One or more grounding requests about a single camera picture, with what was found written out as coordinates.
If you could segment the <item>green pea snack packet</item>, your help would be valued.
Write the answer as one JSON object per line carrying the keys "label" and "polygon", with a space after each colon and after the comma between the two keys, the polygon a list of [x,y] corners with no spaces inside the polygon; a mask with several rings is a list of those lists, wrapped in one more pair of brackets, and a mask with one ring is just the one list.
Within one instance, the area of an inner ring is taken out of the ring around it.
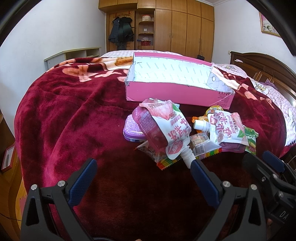
{"label": "green pea snack packet", "polygon": [[248,146],[246,146],[245,150],[251,154],[256,155],[256,138],[259,134],[252,128],[244,127],[245,136],[248,140]]}

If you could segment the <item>pink jelly pouch small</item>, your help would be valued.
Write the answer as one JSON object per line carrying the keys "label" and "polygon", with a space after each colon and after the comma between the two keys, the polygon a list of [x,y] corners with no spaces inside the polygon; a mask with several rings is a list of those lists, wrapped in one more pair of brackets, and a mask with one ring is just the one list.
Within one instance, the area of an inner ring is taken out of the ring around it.
{"label": "pink jelly pouch small", "polygon": [[249,146],[244,125],[238,113],[215,110],[207,120],[195,120],[194,129],[209,133],[210,141],[224,152],[244,152]]}

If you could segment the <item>rainbow edged clear snack bag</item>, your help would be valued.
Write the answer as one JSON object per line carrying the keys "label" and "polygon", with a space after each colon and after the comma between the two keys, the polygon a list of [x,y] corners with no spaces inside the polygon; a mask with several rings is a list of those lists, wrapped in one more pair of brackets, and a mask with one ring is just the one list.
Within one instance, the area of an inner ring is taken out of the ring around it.
{"label": "rainbow edged clear snack bag", "polygon": [[165,153],[157,153],[146,141],[137,146],[137,149],[146,153],[157,164],[157,166],[163,170],[168,166],[176,163],[179,160],[183,160],[188,168],[190,168],[192,161],[195,159],[202,160],[206,157],[213,156],[222,152],[222,147],[215,144],[210,140],[206,133],[197,133],[190,136],[190,143],[184,147],[179,156],[174,160],[171,160]]}

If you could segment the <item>yellow jelly cup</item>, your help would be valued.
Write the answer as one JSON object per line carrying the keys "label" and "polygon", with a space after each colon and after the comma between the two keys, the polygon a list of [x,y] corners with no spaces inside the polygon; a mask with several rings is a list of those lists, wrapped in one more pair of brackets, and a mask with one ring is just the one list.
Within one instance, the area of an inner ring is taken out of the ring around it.
{"label": "yellow jelly cup", "polygon": [[211,106],[210,108],[208,108],[208,109],[206,110],[206,112],[205,112],[204,115],[202,115],[202,116],[198,116],[198,117],[193,116],[193,117],[192,117],[192,123],[194,123],[196,120],[200,120],[200,121],[208,121],[208,114],[210,114],[210,113],[214,113],[214,111],[216,111],[216,110],[224,111],[224,109],[223,109],[221,106],[219,106],[219,105]]}

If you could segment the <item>pink jelly pouch large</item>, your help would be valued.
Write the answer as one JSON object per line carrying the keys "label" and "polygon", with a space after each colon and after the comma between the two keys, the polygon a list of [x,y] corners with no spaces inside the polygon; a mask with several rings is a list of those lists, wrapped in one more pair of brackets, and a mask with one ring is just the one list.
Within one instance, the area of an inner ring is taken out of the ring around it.
{"label": "pink jelly pouch large", "polygon": [[171,100],[146,99],[133,110],[132,117],[149,145],[171,160],[190,143],[191,126]]}

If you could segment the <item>purple candy tin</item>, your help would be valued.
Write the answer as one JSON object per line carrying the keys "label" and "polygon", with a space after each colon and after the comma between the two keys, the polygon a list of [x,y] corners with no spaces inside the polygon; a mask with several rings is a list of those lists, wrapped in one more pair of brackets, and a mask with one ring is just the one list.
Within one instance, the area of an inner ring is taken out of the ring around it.
{"label": "purple candy tin", "polygon": [[123,128],[123,136],[130,142],[145,142],[147,139],[144,133],[140,130],[138,124],[134,121],[132,115],[128,115]]}

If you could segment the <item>wooden headboard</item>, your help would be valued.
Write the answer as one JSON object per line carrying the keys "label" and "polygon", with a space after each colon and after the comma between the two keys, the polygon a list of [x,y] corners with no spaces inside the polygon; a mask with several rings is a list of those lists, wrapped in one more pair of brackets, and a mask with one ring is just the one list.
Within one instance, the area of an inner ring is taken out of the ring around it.
{"label": "wooden headboard", "polygon": [[243,69],[258,82],[269,80],[295,106],[295,73],[284,63],[267,54],[231,51],[230,63]]}

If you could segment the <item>black bag by wardrobe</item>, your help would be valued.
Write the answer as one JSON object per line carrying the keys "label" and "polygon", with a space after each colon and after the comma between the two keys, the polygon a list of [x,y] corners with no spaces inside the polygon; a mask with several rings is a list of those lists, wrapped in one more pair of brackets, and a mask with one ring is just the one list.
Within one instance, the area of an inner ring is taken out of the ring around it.
{"label": "black bag by wardrobe", "polygon": [[204,61],[204,60],[205,60],[205,57],[202,56],[202,55],[198,55],[198,56],[197,56],[197,59]]}

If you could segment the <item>red floral blanket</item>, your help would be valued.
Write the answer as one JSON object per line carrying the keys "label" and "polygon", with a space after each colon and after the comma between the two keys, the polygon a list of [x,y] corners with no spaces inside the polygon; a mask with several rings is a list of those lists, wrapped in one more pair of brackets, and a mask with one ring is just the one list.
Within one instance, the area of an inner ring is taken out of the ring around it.
{"label": "red floral blanket", "polygon": [[[107,67],[102,58],[64,61],[45,72],[18,106],[14,129],[25,188],[55,186],[86,160],[97,171],[79,205],[81,226],[93,240],[198,240],[216,208],[210,206],[181,159],[161,170],[144,142],[123,136],[128,115],[142,102],[128,101],[126,68]],[[194,129],[193,116],[208,106],[174,104]],[[222,152],[200,160],[234,187],[255,184],[243,165],[244,152]],[[63,240],[70,240],[55,206],[52,216]],[[243,206],[234,205],[217,240],[235,232]]]}

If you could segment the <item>pink cardboard box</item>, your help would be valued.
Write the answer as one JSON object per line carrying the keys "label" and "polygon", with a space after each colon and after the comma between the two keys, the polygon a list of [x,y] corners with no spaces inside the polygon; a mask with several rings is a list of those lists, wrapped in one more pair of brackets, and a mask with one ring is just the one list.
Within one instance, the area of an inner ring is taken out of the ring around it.
{"label": "pink cardboard box", "polygon": [[169,53],[135,52],[125,79],[128,101],[149,98],[229,109],[234,90],[212,63]]}

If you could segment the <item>framed wedding photo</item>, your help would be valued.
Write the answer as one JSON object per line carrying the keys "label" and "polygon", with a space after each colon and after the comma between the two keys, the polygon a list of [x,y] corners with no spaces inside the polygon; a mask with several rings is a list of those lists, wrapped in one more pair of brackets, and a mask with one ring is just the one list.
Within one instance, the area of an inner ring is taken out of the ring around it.
{"label": "framed wedding photo", "polygon": [[277,30],[267,20],[267,18],[264,15],[262,15],[261,12],[259,12],[259,17],[260,17],[260,27],[261,27],[262,33],[280,37],[280,34],[277,32]]}

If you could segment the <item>wooden wardrobe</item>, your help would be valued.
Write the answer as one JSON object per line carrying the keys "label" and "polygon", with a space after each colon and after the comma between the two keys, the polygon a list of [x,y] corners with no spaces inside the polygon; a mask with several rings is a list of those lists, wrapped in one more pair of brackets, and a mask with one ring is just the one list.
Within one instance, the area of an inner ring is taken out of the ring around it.
{"label": "wooden wardrobe", "polygon": [[[106,35],[116,17],[132,18],[134,41],[126,50],[171,51],[184,56],[205,57],[212,61],[214,44],[214,8],[202,1],[99,1],[106,13]],[[142,38],[151,40],[142,46]]]}

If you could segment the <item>red box on shelf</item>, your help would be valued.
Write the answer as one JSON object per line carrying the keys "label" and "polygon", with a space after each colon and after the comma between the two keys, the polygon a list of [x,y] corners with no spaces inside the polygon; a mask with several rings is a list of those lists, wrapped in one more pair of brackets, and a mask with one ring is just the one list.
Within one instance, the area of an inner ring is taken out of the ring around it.
{"label": "red box on shelf", "polygon": [[144,37],[141,39],[140,44],[142,46],[150,46],[151,45],[151,40],[148,37]]}

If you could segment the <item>low beige shelf unit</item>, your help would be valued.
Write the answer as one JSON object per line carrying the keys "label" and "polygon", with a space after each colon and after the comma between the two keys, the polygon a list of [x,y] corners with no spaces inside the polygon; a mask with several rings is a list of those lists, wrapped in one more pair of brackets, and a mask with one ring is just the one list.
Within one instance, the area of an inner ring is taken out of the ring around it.
{"label": "low beige shelf unit", "polygon": [[45,70],[49,70],[55,65],[73,58],[99,57],[100,47],[80,48],[61,51],[44,59]]}

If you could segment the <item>dark hanging jacket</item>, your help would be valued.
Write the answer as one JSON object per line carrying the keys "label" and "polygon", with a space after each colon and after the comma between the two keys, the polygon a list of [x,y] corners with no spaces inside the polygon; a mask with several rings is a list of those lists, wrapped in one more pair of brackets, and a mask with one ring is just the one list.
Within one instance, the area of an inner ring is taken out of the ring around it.
{"label": "dark hanging jacket", "polygon": [[123,16],[116,17],[113,21],[113,27],[108,37],[109,42],[114,43],[117,50],[126,50],[126,43],[134,41],[134,32],[132,30],[132,18]]}

